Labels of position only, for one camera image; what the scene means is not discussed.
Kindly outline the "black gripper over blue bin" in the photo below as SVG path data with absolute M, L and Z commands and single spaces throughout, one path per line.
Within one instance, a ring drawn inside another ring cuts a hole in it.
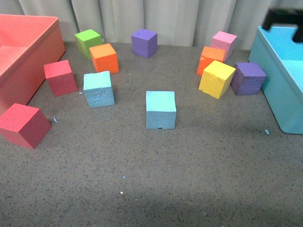
M 295 43 L 303 42 L 303 10 L 269 8 L 264 18 L 262 28 L 269 31 L 273 24 L 297 25 L 297 30 L 292 38 Z

